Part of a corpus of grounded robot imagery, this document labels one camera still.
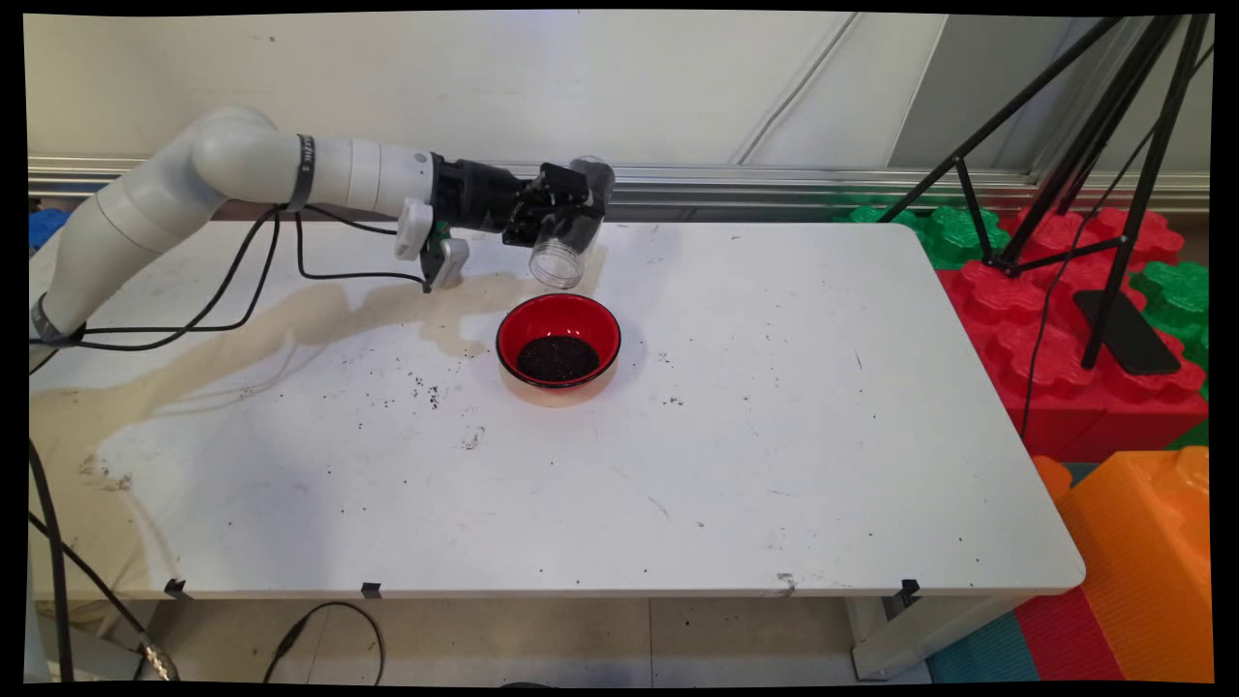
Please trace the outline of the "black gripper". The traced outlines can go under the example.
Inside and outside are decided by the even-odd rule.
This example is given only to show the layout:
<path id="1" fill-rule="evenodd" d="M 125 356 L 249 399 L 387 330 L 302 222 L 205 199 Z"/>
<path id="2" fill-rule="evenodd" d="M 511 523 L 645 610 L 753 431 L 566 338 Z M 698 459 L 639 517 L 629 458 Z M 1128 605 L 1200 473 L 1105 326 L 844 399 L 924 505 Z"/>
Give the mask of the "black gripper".
<path id="1" fill-rule="evenodd" d="M 541 163 L 532 181 L 470 160 L 449 162 L 439 154 L 431 154 L 431 163 L 434 220 L 501 234 L 504 246 L 532 250 L 548 224 L 576 208 L 597 207 L 597 162 Z M 527 189 L 529 198 L 523 198 Z"/>

